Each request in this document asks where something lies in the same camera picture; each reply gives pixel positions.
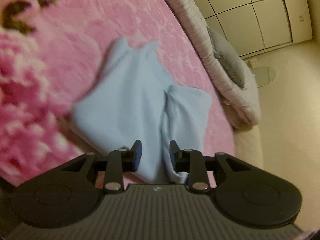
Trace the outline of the cream quilted headboard cushion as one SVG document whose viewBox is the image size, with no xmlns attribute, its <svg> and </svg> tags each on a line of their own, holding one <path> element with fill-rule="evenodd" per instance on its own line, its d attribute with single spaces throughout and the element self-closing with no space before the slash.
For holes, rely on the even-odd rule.
<svg viewBox="0 0 320 240">
<path fill-rule="evenodd" d="M 258 126 L 234 132 L 235 156 L 260 169 L 264 168 L 261 135 Z"/>
</svg>

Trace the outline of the oval vanity mirror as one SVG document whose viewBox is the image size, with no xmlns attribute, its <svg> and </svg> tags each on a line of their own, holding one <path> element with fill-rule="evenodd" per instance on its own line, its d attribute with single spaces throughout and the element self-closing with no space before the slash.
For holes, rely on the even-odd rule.
<svg viewBox="0 0 320 240">
<path fill-rule="evenodd" d="M 256 67 L 252 69 L 257 87 L 264 87 L 271 83 L 277 76 L 276 70 L 272 67 Z"/>
</svg>

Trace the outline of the folded beige blanket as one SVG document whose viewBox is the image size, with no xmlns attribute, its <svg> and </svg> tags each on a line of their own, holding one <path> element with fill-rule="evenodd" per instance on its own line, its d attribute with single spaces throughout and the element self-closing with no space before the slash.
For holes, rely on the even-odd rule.
<svg viewBox="0 0 320 240">
<path fill-rule="evenodd" d="M 242 131 L 252 127 L 247 116 L 239 107 L 233 106 L 231 102 L 225 98 L 222 99 L 222 106 L 227 120 L 234 129 Z"/>
</svg>

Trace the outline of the pink floral bed blanket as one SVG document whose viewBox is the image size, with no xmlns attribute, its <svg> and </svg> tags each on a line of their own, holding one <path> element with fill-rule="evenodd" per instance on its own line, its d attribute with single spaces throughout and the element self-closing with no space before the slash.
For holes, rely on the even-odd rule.
<svg viewBox="0 0 320 240">
<path fill-rule="evenodd" d="M 205 154 L 234 154 L 233 130 L 189 38 L 165 0 L 1 0 L 1 177 L 20 185 L 82 153 L 63 132 L 108 46 L 159 42 L 182 85 L 212 97 Z"/>
</svg>

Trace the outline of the light blue sweatshirt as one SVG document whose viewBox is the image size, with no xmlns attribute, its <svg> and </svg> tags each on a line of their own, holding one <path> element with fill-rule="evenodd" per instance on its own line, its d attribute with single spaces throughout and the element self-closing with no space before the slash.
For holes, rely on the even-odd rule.
<svg viewBox="0 0 320 240">
<path fill-rule="evenodd" d="M 133 49 L 124 37 L 114 42 L 97 84 L 73 107 L 71 128 L 103 154 L 140 140 L 135 175 L 150 184 L 183 183 L 187 173 L 174 171 L 169 144 L 203 150 L 212 98 L 174 83 L 157 47 L 152 41 Z"/>
</svg>

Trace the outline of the cream panel wardrobe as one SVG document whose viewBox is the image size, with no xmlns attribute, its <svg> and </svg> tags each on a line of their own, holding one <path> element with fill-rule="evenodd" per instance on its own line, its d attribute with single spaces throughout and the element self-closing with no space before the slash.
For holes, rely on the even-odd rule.
<svg viewBox="0 0 320 240">
<path fill-rule="evenodd" d="M 312 39 L 307 0 L 194 0 L 242 57 Z"/>
</svg>

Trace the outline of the grey small pillow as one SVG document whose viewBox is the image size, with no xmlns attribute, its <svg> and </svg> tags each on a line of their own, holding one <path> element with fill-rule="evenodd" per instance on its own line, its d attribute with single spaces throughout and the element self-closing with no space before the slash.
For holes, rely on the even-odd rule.
<svg viewBox="0 0 320 240">
<path fill-rule="evenodd" d="M 245 87 L 245 70 L 243 60 L 233 46 L 219 33 L 208 28 L 208 34 L 213 46 L 214 56 L 229 78 L 241 89 Z"/>
</svg>

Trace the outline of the folded striped grey quilt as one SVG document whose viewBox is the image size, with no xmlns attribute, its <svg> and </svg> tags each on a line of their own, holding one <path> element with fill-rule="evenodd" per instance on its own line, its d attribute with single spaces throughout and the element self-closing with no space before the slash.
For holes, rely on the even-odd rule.
<svg viewBox="0 0 320 240">
<path fill-rule="evenodd" d="M 261 109 L 255 77 L 243 61 L 245 87 L 241 89 L 227 75 L 214 56 L 208 25 L 194 0 L 165 0 L 191 41 L 213 85 L 223 98 L 239 107 L 252 126 L 259 124 Z"/>
</svg>

